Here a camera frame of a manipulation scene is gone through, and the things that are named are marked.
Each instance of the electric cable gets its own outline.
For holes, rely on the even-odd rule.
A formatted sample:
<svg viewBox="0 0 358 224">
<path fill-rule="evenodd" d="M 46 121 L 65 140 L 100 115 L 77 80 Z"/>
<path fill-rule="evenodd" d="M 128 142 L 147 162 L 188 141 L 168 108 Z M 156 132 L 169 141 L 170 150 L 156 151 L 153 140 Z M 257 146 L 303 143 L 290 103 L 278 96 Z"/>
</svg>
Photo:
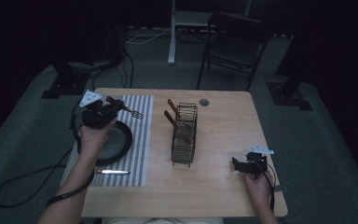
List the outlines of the electric cable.
<svg viewBox="0 0 358 224">
<path fill-rule="evenodd" d="M 162 32 L 161 34 L 158 34 L 158 35 L 137 35 L 136 37 L 127 40 L 127 41 L 126 41 L 126 44 L 133 44 L 133 45 L 146 44 L 146 43 L 148 43 L 148 42 L 150 42 L 150 41 L 156 39 L 157 37 L 164 35 L 165 33 L 167 33 L 167 32 L 170 31 L 170 30 L 171 30 L 171 28 L 165 30 L 164 32 Z M 139 38 L 139 37 L 143 37 L 143 36 L 153 36 L 153 37 L 150 38 L 150 39 L 148 39 L 148 40 L 146 40 L 146 41 L 144 41 L 144 42 L 131 42 L 132 40 L 134 40 L 134 39 L 136 39 L 136 38 Z"/>
<path fill-rule="evenodd" d="M 101 71 L 99 71 L 95 76 L 94 76 L 94 78 L 92 79 L 92 82 L 91 82 L 91 87 L 92 87 L 92 89 L 95 91 L 95 80 L 97 79 L 97 77 L 100 75 L 100 74 L 102 74 L 103 72 L 105 72 L 105 71 L 107 71 L 108 69 L 110 69 L 110 68 L 113 68 L 113 67 L 117 67 L 120 63 L 122 63 L 123 61 L 124 61 L 124 59 L 125 59 L 125 57 L 127 56 L 127 53 L 126 53 L 126 55 L 124 55 L 124 56 L 122 56 L 122 57 L 120 57 L 120 58 L 116 58 L 116 59 L 114 59 L 112 62 L 110 62 L 110 63 L 107 63 L 107 64 L 105 64 L 105 66 L 103 67 L 103 69 L 101 69 Z"/>
<path fill-rule="evenodd" d="M 100 70 L 104 70 L 109 68 L 112 63 L 116 62 L 117 59 L 114 59 L 113 61 L 109 62 L 109 63 L 104 63 L 98 66 L 93 66 L 93 67 L 89 67 L 89 68 L 82 68 L 82 67 L 76 67 L 74 65 L 68 64 L 71 68 L 71 70 L 75 73 L 93 73 L 96 71 L 100 71 Z"/>
<path fill-rule="evenodd" d="M 270 190 L 270 195 L 271 195 L 271 198 L 269 199 L 269 208 L 273 212 L 274 206 L 275 206 L 275 193 L 274 193 L 275 183 L 273 186 L 271 185 L 271 182 L 269 181 L 269 178 L 267 177 L 266 173 L 263 171 L 260 164 L 258 164 L 257 160 L 255 159 L 255 155 L 252 155 L 252 157 L 253 157 L 254 163 L 257 165 L 258 169 L 261 171 L 261 174 L 263 174 L 263 176 L 267 179 L 267 182 L 269 184 L 269 190 Z"/>
<path fill-rule="evenodd" d="M 89 179 L 86 181 L 86 183 L 84 183 L 82 186 L 80 186 L 77 189 L 74 189 L 74 190 L 69 191 L 67 193 L 60 194 L 60 195 L 57 195 L 57 196 L 54 196 L 54 197 L 50 198 L 48 200 L 48 202 L 46 203 L 46 207 L 49 207 L 52 203 L 56 203 L 56 202 L 59 202 L 59 201 L 62 201 L 64 199 L 67 199 L 67 198 L 70 198 L 72 196 L 77 195 L 78 193 L 80 193 L 81 191 L 83 191 L 84 189 L 86 189 L 90 185 L 90 183 L 92 182 L 92 179 L 94 179 L 94 171 L 91 172 L 91 175 L 89 176 Z"/>
<path fill-rule="evenodd" d="M 278 219 L 279 219 L 283 224 L 287 224 L 287 222 L 283 219 L 283 217 L 278 217 Z"/>
<path fill-rule="evenodd" d="M 126 49 L 124 49 L 127 53 L 127 56 L 129 57 L 130 59 L 130 62 L 131 62 L 131 77 L 130 77 L 130 89 L 132 89 L 132 79 L 133 79 L 133 60 L 132 60 L 132 57 L 130 56 L 130 54 L 127 52 Z"/>
<path fill-rule="evenodd" d="M 75 117 L 75 110 L 78 106 L 78 104 L 80 103 L 80 101 L 76 102 L 76 104 L 74 104 L 74 106 L 72 107 L 72 110 L 71 110 L 71 119 L 73 117 Z M 2 191 L 4 190 L 4 188 L 16 181 L 16 180 L 20 180 L 20 179 L 23 179 L 27 176 L 30 176 L 30 175 L 35 175 L 35 174 L 39 174 L 39 173 L 42 173 L 42 172 L 45 172 L 47 170 L 51 170 L 50 173 L 48 174 L 48 176 L 43 180 L 43 182 L 40 184 L 40 186 L 29 196 L 27 197 L 26 199 L 18 202 L 18 203 L 2 203 L 0 201 L 0 207 L 1 208 L 13 208 L 13 207 L 17 207 L 17 206 L 20 206 L 20 205 L 23 205 L 25 203 L 28 203 L 29 201 L 31 201 L 33 199 L 33 197 L 46 185 L 46 183 L 48 182 L 48 180 L 50 179 L 50 177 L 54 174 L 54 172 L 58 169 L 58 168 L 64 168 L 66 167 L 66 165 L 61 165 L 61 162 L 70 154 L 70 152 L 72 151 L 73 149 L 70 148 L 68 151 L 65 152 L 65 154 L 60 158 L 60 160 L 55 164 L 55 165 L 51 165 L 51 166 L 47 166 L 47 167 L 44 167 L 44 168 L 40 168 L 38 170 L 35 170 L 35 171 L 32 171 L 28 174 L 25 174 L 25 175 L 19 175 L 19 176 L 15 176 L 15 177 L 12 177 L 10 178 L 9 180 L 3 182 L 1 185 L 0 185 L 0 194 L 2 193 Z"/>
<path fill-rule="evenodd" d="M 125 76 L 125 81 L 123 80 L 123 74 L 121 74 L 120 70 L 118 69 L 118 67 L 116 67 L 116 72 L 118 73 L 118 75 L 120 76 L 120 83 L 121 86 L 125 89 L 127 88 L 127 72 L 126 72 L 126 61 L 123 60 L 122 62 L 123 66 L 121 67 L 122 72 L 124 73 Z"/>
<path fill-rule="evenodd" d="M 185 43 L 185 44 L 191 44 L 191 45 L 198 45 L 198 44 L 205 43 L 205 38 L 200 33 L 197 34 L 196 32 L 192 32 L 190 30 L 187 30 L 187 32 L 186 32 L 187 35 L 195 36 L 197 38 L 197 41 L 190 41 L 190 40 L 186 40 L 186 39 L 182 38 L 181 35 L 179 35 L 181 32 L 178 32 L 178 36 L 176 37 L 176 40 L 178 42 L 182 42 L 182 43 Z"/>
<path fill-rule="evenodd" d="M 274 185 L 273 185 L 273 186 L 274 186 L 274 188 L 275 188 L 276 183 L 277 183 L 277 176 L 276 176 L 276 174 L 275 174 L 275 170 L 272 168 L 271 165 L 267 164 L 267 166 L 271 169 L 272 173 L 274 174 Z"/>
</svg>

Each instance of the person's arm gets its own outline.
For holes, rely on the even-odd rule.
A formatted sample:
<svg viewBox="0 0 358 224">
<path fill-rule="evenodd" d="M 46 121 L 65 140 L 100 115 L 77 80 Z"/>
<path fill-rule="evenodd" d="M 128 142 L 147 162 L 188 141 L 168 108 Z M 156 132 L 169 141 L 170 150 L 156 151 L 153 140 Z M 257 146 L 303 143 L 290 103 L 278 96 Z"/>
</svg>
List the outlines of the person's arm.
<svg viewBox="0 0 358 224">
<path fill-rule="evenodd" d="M 116 119 L 101 130 L 94 130 L 87 126 L 80 129 L 81 150 L 80 155 L 63 185 L 56 195 L 62 195 L 83 186 L 90 178 L 98 160 L 103 144 L 107 140 L 107 133 L 115 124 Z M 74 223 L 81 219 L 87 188 L 78 194 L 52 203 L 48 206 L 38 223 Z"/>
<path fill-rule="evenodd" d="M 269 182 L 272 183 L 272 176 L 266 172 Z M 251 200 L 252 206 L 257 213 L 262 224 L 278 224 L 277 218 L 269 208 L 270 187 L 267 179 L 261 175 L 256 180 L 251 179 L 247 174 L 243 174 L 245 185 Z"/>
</svg>

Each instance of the human hand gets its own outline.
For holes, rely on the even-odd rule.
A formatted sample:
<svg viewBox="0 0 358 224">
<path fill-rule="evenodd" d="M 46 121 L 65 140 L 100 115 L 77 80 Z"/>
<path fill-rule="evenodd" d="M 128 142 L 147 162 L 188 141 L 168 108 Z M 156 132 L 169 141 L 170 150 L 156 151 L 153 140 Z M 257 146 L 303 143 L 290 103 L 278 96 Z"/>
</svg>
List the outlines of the human hand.
<svg viewBox="0 0 358 224">
<path fill-rule="evenodd" d="M 107 133 L 115 125 L 117 118 L 102 129 L 92 129 L 83 125 L 80 129 L 81 151 L 80 156 L 97 158 L 103 148 L 103 144 L 107 141 Z"/>
<path fill-rule="evenodd" d="M 266 171 L 266 176 L 269 180 L 264 177 L 264 175 L 260 175 L 256 180 L 253 180 L 246 173 L 242 173 L 246 189 L 249 194 L 249 198 L 251 203 L 257 213 L 260 210 L 269 209 L 269 196 L 270 196 L 270 186 L 269 183 L 272 183 L 272 175 L 269 171 Z"/>
</svg>

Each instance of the knife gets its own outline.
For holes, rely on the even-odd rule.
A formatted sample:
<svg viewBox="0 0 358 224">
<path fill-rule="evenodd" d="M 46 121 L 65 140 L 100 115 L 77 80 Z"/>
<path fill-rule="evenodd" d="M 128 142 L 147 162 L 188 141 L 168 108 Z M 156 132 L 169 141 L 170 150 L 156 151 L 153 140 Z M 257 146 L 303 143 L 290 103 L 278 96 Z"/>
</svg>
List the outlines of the knife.
<svg viewBox="0 0 358 224">
<path fill-rule="evenodd" d="M 131 172 L 130 171 L 96 169 L 94 171 L 94 173 L 102 174 L 102 175 L 129 175 Z"/>
</svg>

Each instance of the gray carpet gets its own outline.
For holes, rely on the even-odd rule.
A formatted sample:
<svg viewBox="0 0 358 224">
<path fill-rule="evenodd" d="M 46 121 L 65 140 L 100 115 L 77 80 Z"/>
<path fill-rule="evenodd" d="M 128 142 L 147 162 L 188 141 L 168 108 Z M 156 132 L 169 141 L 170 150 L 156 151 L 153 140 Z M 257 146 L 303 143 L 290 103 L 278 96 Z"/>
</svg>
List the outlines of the gray carpet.
<svg viewBox="0 0 358 224">
<path fill-rule="evenodd" d="M 156 34 L 161 31 L 131 31 Z M 193 35 L 179 35 L 187 41 L 199 41 Z M 318 92 L 302 83 L 300 90 L 310 101 L 313 111 L 295 106 L 274 105 L 266 82 L 284 82 L 275 71 L 290 39 L 273 38 L 257 71 L 250 90 L 255 100 L 269 148 L 281 183 L 289 214 L 287 223 L 358 223 L 358 169 L 350 152 L 330 118 Z M 178 41 L 176 63 L 167 64 L 169 38 L 156 38 L 145 44 L 126 46 L 134 62 L 133 88 L 194 90 L 200 69 L 203 44 Z M 131 64 L 102 73 L 95 87 L 123 88 L 125 73 L 130 86 Z M 16 175 L 55 164 L 74 143 L 69 130 L 69 118 L 74 103 L 81 96 L 67 95 L 56 100 L 40 96 L 55 78 L 55 70 L 47 67 L 35 77 L 11 115 L 0 128 L 0 184 Z M 91 75 L 86 89 L 92 90 Z M 242 91 L 246 76 L 213 67 L 204 73 L 203 90 Z M 0 223 L 36 223 L 46 200 L 57 190 L 63 173 L 59 169 L 28 203 L 15 208 L 0 208 Z M 34 175 L 10 185 L 2 191 L 0 200 L 17 203 L 33 192 L 47 176 Z M 92 219 L 84 218 L 91 223 Z M 226 218 L 225 223 L 258 223 L 251 218 Z"/>
</svg>

